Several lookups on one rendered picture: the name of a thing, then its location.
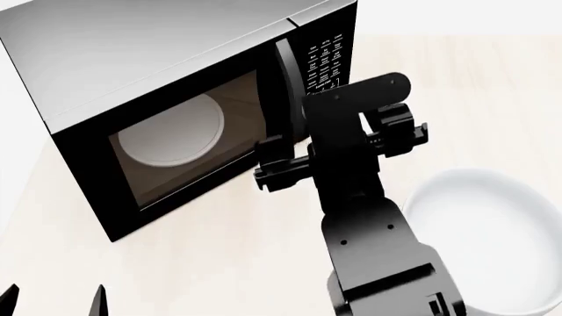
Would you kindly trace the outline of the black microwave control panel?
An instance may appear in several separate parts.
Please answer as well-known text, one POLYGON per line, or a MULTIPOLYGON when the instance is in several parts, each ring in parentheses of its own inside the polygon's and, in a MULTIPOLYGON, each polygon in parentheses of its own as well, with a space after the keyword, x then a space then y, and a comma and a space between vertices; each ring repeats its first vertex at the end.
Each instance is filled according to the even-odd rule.
POLYGON ((288 18, 306 94, 349 83, 356 17, 357 0, 326 0, 288 18))

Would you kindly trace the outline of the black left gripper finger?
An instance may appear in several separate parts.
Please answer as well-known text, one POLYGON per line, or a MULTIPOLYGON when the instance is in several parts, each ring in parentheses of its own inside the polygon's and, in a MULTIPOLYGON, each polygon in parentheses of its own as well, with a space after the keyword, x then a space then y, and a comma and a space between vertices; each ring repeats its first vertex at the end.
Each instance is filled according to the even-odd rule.
POLYGON ((0 316, 12 316, 18 302, 19 288, 12 284, 0 295, 0 316))
POLYGON ((106 290, 102 284, 98 286, 92 300, 89 316, 108 316, 106 290))

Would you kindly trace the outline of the silver and black microwave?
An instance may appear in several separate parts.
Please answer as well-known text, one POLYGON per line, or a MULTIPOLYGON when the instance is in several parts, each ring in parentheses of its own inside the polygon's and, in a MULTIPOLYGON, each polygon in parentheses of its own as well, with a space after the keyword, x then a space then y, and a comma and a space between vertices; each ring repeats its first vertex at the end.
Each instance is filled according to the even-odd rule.
POLYGON ((31 0, 0 44, 51 138, 268 41, 326 0, 31 0))

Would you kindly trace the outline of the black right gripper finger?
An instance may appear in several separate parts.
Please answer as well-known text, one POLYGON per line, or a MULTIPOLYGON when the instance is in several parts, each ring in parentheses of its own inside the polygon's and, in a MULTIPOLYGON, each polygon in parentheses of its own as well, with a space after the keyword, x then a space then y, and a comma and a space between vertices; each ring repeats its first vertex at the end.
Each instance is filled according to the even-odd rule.
POLYGON ((259 167, 254 178, 260 190, 280 191, 313 176, 310 159, 295 157, 294 144, 285 136, 258 141, 254 150, 259 167))
POLYGON ((427 123, 416 126, 407 104, 390 104, 364 113, 371 128, 367 144, 376 155, 386 158, 407 154, 429 141, 427 123))

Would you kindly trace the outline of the white round turntable plate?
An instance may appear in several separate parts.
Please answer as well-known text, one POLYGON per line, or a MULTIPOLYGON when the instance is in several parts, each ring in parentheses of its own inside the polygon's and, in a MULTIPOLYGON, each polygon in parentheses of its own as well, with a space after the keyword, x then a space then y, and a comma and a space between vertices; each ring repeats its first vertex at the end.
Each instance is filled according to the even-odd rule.
POLYGON ((155 168, 172 168, 210 152, 224 127, 218 102, 201 94, 119 131, 118 139, 133 160, 155 168))

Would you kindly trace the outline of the white round bowl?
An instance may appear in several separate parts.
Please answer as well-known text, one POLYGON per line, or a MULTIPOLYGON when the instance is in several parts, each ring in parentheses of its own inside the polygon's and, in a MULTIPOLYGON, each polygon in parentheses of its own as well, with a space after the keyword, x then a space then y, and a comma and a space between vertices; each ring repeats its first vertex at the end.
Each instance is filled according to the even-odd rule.
POLYGON ((441 256, 468 316, 547 316, 562 307, 562 210, 526 183, 451 169, 422 183, 403 213, 441 256))

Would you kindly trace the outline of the black microwave door with window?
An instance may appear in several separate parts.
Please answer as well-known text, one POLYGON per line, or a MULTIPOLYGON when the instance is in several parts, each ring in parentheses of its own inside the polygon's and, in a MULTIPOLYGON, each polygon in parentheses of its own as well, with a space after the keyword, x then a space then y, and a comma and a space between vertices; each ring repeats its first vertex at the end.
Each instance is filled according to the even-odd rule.
POLYGON ((268 41, 131 102, 55 133, 54 143, 111 241, 152 223, 257 165, 256 143, 292 139, 290 104, 275 44, 268 41), (182 167, 126 157, 117 133, 207 93, 224 102, 220 147, 182 167))

